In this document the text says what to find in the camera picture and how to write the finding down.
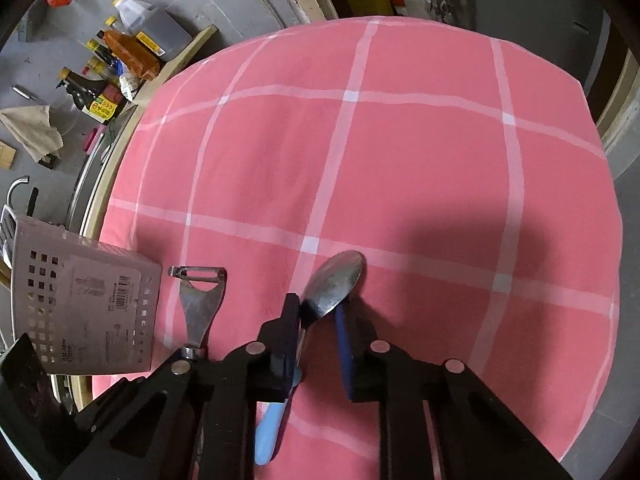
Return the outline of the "beige hanging towel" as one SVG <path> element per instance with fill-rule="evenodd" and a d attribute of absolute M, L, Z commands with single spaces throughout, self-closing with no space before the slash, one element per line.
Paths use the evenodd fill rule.
<path fill-rule="evenodd" d="M 50 106 L 32 105 L 4 108 L 1 122 L 22 144 L 34 162 L 56 155 L 64 146 L 58 129 L 50 124 Z"/>

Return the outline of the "dark soy sauce bottle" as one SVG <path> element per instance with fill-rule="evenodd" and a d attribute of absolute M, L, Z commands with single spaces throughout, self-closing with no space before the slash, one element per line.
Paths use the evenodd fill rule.
<path fill-rule="evenodd" d="M 102 125 L 114 119 L 125 106 L 122 92 L 106 80 L 87 79 L 67 67 L 58 76 L 58 88 L 65 89 L 78 110 Z"/>

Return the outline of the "steel peeler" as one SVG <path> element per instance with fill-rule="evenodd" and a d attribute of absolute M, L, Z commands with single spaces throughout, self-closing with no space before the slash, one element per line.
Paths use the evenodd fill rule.
<path fill-rule="evenodd" d="M 186 321 L 182 356 L 191 361 L 208 356 L 208 335 L 226 292 L 228 273 L 221 266 L 171 266 L 168 275 L 180 282 L 179 298 Z"/>

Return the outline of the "large vinegar jug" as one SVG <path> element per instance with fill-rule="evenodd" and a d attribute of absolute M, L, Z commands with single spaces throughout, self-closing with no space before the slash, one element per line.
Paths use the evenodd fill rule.
<path fill-rule="evenodd" d="M 173 60 L 192 41 L 164 9 L 140 0 L 113 0 L 119 21 L 127 32 L 163 62 Z"/>

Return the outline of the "white perforated utensil holder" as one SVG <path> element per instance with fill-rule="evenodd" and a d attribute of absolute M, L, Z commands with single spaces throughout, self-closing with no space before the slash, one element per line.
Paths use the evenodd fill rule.
<path fill-rule="evenodd" d="M 12 332 L 47 373 L 150 369 L 160 264 L 24 214 L 10 255 Z"/>

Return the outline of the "wooden grater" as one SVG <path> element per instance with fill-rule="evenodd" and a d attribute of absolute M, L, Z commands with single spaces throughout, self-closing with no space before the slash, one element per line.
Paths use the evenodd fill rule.
<path fill-rule="evenodd" d="M 16 149 L 4 142 L 0 142 L 0 168 L 10 170 L 16 154 Z"/>

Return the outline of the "blue white snack bag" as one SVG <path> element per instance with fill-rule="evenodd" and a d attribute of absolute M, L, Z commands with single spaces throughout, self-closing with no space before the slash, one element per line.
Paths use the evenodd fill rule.
<path fill-rule="evenodd" d="M 131 73 L 129 68 L 121 61 L 115 61 L 115 72 L 118 76 L 118 85 L 120 93 L 129 102 L 134 102 L 140 88 L 142 87 L 143 80 Z"/>

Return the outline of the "orange sauce bottle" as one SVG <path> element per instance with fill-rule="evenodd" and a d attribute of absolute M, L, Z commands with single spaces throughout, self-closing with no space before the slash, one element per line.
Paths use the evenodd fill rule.
<path fill-rule="evenodd" d="M 151 81 L 160 74 L 158 58 L 133 36 L 111 29 L 99 30 L 96 36 L 103 40 L 114 55 L 138 78 Z"/>

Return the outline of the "steel spoon blue handle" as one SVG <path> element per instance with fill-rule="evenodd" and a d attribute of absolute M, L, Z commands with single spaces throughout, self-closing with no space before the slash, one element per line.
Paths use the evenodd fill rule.
<path fill-rule="evenodd" d="M 361 252 L 346 250 L 346 252 L 340 252 L 326 260 L 320 268 L 314 271 L 307 283 L 303 299 L 300 302 L 300 331 L 296 347 L 292 388 L 282 403 L 269 403 L 262 419 L 258 422 L 254 454 L 256 465 L 268 464 L 276 454 L 288 401 L 303 378 L 299 364 L 311 325 L 325 318 L 340 304 L 344 304 L 357 287 L 365 264 L 366 259 Z"/>

